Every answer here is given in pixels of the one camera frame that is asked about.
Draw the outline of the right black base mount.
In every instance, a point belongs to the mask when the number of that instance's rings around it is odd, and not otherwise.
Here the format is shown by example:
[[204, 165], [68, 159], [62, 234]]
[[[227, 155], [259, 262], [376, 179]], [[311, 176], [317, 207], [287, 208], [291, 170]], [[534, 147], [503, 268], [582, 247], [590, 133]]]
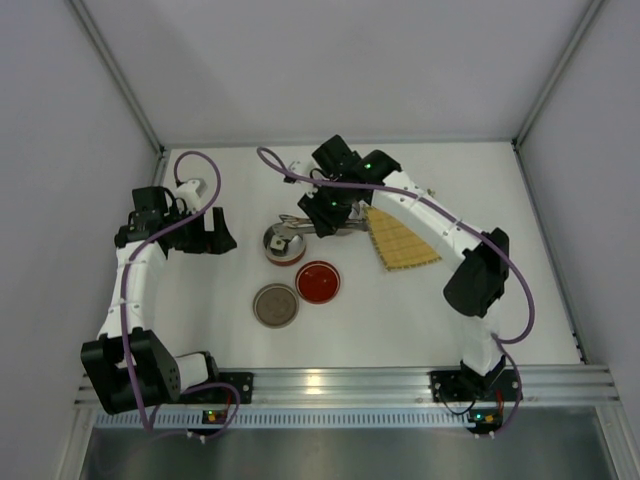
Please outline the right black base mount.
[[522, 399], [519, 381], [513, 369], [480, 376], [472, 370], [444, 369], [428, 374], [433, 400], [452, 405], [455, 402], [495, 402], [497, 394], [505, 402]]

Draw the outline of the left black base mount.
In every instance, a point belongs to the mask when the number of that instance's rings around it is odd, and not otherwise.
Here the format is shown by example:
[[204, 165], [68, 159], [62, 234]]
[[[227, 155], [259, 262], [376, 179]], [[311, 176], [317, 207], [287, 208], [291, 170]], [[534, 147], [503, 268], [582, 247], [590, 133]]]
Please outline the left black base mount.
[[216, 382], [208, 382], [189, 387], [179, 397], [179, 402], [187, 405], [226, 404], [236, 402], [236, 390], [241, 405], [249, 405], [253, 400], [254, 373], [250, 371], [222, 371]]

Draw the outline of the beige round lid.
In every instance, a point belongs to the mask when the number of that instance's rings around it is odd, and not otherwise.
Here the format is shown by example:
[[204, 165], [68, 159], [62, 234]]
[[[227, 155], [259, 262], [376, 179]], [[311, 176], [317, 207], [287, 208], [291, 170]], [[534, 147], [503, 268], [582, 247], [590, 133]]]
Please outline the beige round lid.
[[271, 283], [254, 296], [252, 310], [256, 320], [271, 329], [291, 324], [299, 313], [299, 297], [288, 285]]

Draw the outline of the red steel container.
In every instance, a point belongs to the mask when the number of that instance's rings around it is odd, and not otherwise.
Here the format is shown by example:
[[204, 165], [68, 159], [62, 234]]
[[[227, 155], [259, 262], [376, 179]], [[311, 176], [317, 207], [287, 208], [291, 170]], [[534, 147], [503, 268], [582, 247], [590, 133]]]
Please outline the red steel container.
[[270, 226], [264, 233], [263, 250], [269, 262], [276, 266], [291, 266], [306, 253], [307, 242], [303, 235], [283, 223]]

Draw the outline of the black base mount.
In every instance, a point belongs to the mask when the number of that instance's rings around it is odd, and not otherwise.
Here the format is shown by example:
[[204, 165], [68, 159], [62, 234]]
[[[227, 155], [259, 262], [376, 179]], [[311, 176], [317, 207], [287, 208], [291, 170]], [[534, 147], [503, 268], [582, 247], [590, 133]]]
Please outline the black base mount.
[[428, 374], [433, 400], [452, 405], [455, 402], [495, 402], [497, 394], [505, 402], [522, 399], [519, 381], [513, 369], [480, 376], [472, 370], [444, 369]]
[[241, 405], [249, 405], [253, 400], [254, 373], [250, 371], [222, 371], [216, 382], [208, 382], [189, 387], [179, 397], [179, 402], [187, 405], [226, 404], [236, 402], [236, 390]]

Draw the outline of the bamboo mat tray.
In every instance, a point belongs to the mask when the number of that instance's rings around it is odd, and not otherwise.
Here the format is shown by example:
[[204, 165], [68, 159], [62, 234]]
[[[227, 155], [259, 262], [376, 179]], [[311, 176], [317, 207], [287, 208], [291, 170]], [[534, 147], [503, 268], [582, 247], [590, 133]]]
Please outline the bamboo mat tray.
[[437, 252], [391, 215], [366, 207], [369, 238], [386, 271], [418, 268], [441, 261]]

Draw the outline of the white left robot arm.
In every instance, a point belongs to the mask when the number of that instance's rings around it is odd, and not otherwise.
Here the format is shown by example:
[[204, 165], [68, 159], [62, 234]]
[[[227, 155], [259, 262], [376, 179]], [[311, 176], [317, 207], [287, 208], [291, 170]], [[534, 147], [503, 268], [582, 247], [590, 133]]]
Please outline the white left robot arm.
[[96, 339], [81, 348], [85, 373], [108, 414], [176, 403], [189, 389], [219, 378], [209, 352], [174, 356], [152, 330], [170, 252], [223, 255], [237, 246], [223, 209], [208, 204], [207, 190], [204, 180], [192, 178], [175, 190], [132, 193], [134, 209], [114, 239], [111, 304]]

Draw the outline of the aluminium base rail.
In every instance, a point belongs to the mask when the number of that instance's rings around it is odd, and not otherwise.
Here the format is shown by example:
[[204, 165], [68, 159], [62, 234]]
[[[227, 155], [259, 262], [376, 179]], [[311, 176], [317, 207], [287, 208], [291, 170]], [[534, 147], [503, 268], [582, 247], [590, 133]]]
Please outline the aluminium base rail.
[[[428, 374], [453, 368], [252, 369], [253, 407], [427, 408], [433, 400]], [[515, 372], [521, 401], [531, 406], [618, 403], [608, 368], [597, 365], [524, 366]]]

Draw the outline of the red round lid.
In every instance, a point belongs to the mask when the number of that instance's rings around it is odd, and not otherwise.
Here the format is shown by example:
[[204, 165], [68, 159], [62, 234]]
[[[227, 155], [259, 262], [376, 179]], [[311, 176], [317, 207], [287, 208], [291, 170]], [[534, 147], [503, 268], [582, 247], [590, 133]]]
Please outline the red round lid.
[[341, 275], [326, 261], [311, 261], [296, 273], [295, 288], [300, 297], [310, 304], [321, 305], [333, 300], [341, 288]]

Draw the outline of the left aluminium frame post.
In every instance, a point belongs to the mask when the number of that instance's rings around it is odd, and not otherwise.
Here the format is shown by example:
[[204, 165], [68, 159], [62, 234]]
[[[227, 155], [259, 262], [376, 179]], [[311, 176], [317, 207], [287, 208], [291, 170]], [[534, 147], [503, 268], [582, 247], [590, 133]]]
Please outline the left aluminium frame post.
[[165, 148], [156, 134], [148, 116], [134, 92], [134, 89], [126, 78], [124, 71], [114, 56], [112, 49], [101, 32], [101, 29], [94, 19], [94, 16], [89, 10], [86, 2], [82, 0], [66, 0], [65, 4], [69, 8], [71, 15], [78, 23], [89, 44], [94, 49], [100, 63], [106, 69], [109, 78], [126, 104], [126, 107], [141, 130], [146, 141], [157, 155], [162, 155]]

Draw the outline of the aluminium frame post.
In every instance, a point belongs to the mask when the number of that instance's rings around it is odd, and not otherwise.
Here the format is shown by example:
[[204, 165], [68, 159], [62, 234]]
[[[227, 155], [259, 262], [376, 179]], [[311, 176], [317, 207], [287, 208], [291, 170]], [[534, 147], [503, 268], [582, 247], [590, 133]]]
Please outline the aluminium frame post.
[[78, 23], [89, 44], [94, 49], [100, 63], [106, 69], [109, 78], [126, 104], [126, 107], [141, 130], [146, 141], [157, 155], [162, 155], [165, 148], [156, 134], [148, 116], [134, 92], [134, 89], [126, 78], [124, 71], [114, 56], [112, 49], [101, 32], [101, 29], [94, 19], [94, 16], [89, 10], [86, 2], [82, 0], [66, 0], [65, 4], [69, 8], [71, 15]]
[[587, 2], [576, 24], [572, 27], [567, 40], [564, 42], [549, 74], [546, 76], [540, 90], [536, 94], [516, 135], [511, 140], [511, 145], [515, 152], [520, 151], [546, 104], [550, 101], [564, 75], [567, 73], [571, 62], [580, 51], [586, 37], [589, 35], [589, 32], [607, 5], [608, 1], [606, 0], [591, 0]]

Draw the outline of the steel tongs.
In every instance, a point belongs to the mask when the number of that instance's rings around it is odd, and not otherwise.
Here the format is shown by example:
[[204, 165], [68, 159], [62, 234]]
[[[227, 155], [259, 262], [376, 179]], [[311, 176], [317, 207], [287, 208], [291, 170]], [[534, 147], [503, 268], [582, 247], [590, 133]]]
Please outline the steel tongs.
[[[317, 235], [315, 226], [308, 218], [295, 217], [288, 214], [281, 214], [280, 221], [272, 226], [275, 235], [291, 240], [295, 236]], [[361, 219], [348, 219], [347, 222], [339, 227], [333, 236], [346, 236], [354, 232], [367, 232], [369, 230], [367, 221]]]

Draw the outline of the right aluminium frame post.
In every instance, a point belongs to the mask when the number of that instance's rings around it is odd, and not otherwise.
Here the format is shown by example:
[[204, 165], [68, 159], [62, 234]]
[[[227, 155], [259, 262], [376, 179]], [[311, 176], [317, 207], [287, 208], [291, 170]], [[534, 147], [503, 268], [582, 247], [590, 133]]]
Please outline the right aluminium frame post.
[[567, 40], [564, 42], [549, 74], [546, 76], [540, 90], [536, 94], [516, 135], [511, 140], [511, 145], [515, 152], [520, 151], [546, 104], [550, 101], [564, 75], [567, 73], [571, 62], [580, 51], [586, 37], [589, 35], [589, 32], [607, 5], [608, 1], [606, 0], [591, 0], [587, 2], [576, 24], [572, 27]]

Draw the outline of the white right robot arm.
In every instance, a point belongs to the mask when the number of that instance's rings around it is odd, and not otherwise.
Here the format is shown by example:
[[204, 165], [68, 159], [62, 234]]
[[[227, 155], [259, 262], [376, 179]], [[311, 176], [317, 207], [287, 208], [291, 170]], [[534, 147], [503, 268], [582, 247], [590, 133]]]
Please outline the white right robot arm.
[[334, 136], [312, 157], [325, 177], [301, 197], [298, 206], [318, 237], [336, 234], [353, 205], [364, 203], [399, 221], [451, 269], [443, 295], [461, 323], [459, 382], [477, 396], [484, 394], [506, 363], [494, 340], [497, 327], [487, 316], [505, 292], [508, 235], [499, 228], [471, 233], [381, 150], [361, 156], [342, 137]]

